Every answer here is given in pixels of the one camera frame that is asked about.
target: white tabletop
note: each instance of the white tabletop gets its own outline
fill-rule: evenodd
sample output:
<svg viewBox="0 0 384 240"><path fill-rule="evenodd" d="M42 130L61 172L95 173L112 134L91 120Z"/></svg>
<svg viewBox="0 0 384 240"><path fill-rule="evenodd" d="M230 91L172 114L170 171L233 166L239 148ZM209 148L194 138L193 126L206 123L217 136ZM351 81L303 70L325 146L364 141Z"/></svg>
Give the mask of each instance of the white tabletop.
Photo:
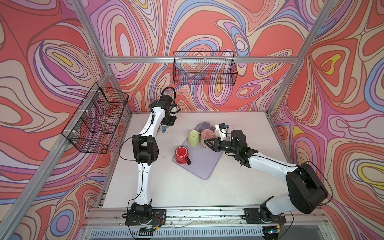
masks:
<svg viewBox="0 0 384 240"><path fill-rule="evenodd" d="M225 206L261 204L273 195L288 192L280 180L256 169L242 167L233 157L222 155L212 175L202 180L172 161L175 149L190 130L201 122L225 123L229 131L239 129L247 136L248 146L263 154L285 161L280 145L264 112L178 113L174 126L157 133L159 157L152 167L151 194L153 207ZM149 114L133 114L126 138L138 134ZM132 141L121 151L124 158L134 159ZM127 207L137 191L137 162L119 158L103 207Z"/></svg>

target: wall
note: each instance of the wall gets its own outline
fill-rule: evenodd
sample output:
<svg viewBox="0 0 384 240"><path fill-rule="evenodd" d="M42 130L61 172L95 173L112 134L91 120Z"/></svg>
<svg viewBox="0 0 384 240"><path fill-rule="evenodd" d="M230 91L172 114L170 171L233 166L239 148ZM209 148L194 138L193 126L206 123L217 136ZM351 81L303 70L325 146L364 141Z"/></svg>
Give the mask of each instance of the wall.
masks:
<svg viewBox="0 0 384 240"><path fill-rule="evenodd" d="M296 56L321 0L89 1L85 6L109 56L173 56L176 50L233 50L236 56ZM132 111L149 111L172 83L173 64L114 64ZM285 64L239 63L235 86L176 86L183 111L264 111Z"/></svg>
<svg viewBox="0 0 384 240"><path fill-rule="evenodd" d="M340 239L384 239L383 39L383 1L339 1L273 114L293 161L330 182Z"/></svg>
<svg viewBox="0 0 384 240"><path fill-rule="evenodd" d="M0 220L103 74L68 0L0 1ZM13 239L73 239L99 195L109 152L69 146Z"/></svg>

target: lavender tray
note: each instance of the lavender tray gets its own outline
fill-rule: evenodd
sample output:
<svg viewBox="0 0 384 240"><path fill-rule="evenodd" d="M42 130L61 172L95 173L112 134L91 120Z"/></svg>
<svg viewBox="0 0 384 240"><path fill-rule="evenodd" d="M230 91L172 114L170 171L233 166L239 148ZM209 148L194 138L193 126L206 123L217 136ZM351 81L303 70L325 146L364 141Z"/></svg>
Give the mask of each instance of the lavender tray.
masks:
<svg viewBox="0 0 384 240"><path fill-rule="evenodd" d="M195 130L199 131L199 125L195 127ZM215 152L211 149L202 148L200 144L197 147L191 147L188 145L188 138L183 142L182 146L188 149L191 165L178 164L175 156L173 156L173 162L199 178L207 180L211 176L223 152Z"/></svg>

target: yellow-green cup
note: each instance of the yellow-green cup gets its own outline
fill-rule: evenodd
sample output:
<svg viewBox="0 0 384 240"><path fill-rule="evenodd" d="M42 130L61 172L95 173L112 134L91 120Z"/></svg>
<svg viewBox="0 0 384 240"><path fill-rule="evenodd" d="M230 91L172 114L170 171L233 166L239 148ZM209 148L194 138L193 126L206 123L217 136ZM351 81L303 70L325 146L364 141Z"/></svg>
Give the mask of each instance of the yellow-green cup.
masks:
<svg viewBox="0 0 384 240"><path fill-rule="evenodd" d="M188 135L188 145L197 147L200 143L200 135L196 130L192 130Z"/></svg>

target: wire basket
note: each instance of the wire basket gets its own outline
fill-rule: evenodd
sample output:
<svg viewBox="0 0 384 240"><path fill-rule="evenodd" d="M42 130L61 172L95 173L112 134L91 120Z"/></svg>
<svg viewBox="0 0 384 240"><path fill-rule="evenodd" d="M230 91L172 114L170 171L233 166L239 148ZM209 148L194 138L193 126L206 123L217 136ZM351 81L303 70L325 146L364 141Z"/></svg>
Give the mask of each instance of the wire basket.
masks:
<svg viewBox="0 0 384 240"><path fill-rule="evenodd" d="M235 85L233 51L174 51L175 85Z"/></svg>
<svg viewBox="0 0 384 240"><path fill-rule="evenodd" d="M107 153L128 97L120 90L99 87L66 138L80 152Z"/></svg>

